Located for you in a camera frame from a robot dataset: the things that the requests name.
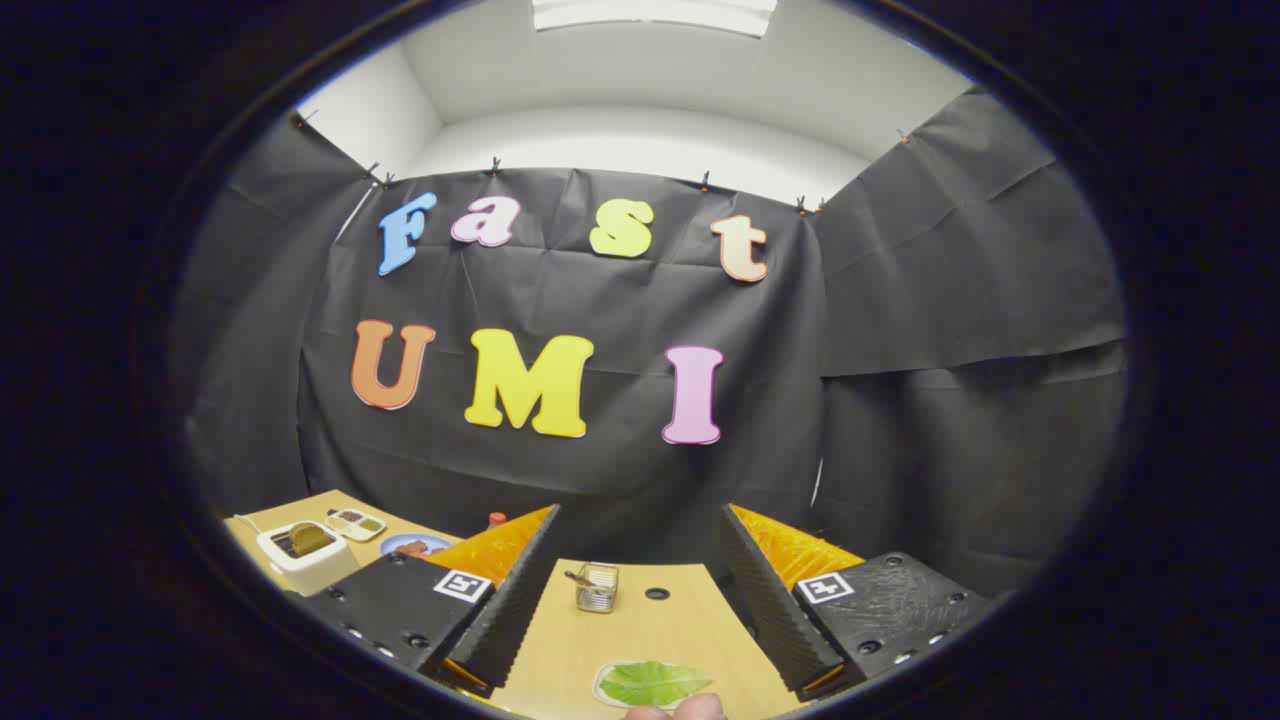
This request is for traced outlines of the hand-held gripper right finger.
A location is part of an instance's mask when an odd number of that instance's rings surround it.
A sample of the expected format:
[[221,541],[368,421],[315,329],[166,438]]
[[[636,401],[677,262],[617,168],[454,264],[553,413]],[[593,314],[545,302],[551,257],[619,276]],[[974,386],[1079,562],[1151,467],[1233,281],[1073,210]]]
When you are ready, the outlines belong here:
[[733,503],[719,523],[756,643],[800,701],[914,664],[993,603],[908,553],[861,559]]

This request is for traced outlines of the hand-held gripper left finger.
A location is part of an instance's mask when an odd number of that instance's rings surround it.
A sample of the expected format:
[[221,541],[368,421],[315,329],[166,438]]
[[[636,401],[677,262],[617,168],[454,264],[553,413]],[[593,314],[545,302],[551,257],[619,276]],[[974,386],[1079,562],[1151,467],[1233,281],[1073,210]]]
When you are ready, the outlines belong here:
[[556,568],[559,514],[553,503],[422,557],[393,551],[298,606],[390,664],[488,698]]

